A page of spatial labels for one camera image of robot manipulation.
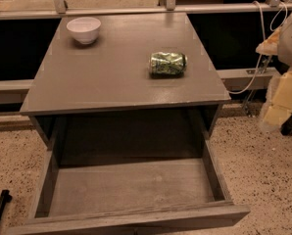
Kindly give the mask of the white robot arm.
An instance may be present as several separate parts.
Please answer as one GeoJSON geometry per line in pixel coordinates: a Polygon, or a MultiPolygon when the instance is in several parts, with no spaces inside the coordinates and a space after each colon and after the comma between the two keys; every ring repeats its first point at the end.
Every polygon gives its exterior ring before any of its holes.
{"type": "Polygon", "coordinates": [[[276,56],[279,62],[289,67],[283,75],[270,80],[267,101],[260,113],[260,129],[275,131],[292,116],[292,13],[282,26],[258,45],[256,52],[276,56]]]}

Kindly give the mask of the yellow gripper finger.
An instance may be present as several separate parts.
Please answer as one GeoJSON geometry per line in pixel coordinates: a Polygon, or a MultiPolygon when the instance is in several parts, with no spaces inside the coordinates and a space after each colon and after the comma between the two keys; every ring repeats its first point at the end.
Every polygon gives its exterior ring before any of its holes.
{"type": "Polygon", "coordinates": [[[279,129],[292,116],[292,67],[283,75],[274,75],[269,82],[266,102],[260,112],[261,131],[279,129]]]}
{"type": "Polygon", "coordinates": [[[266,56],[276,56],[279,43],[280,29],[276,29],[266,40],[258,45],[256,52],[266,56]]]}

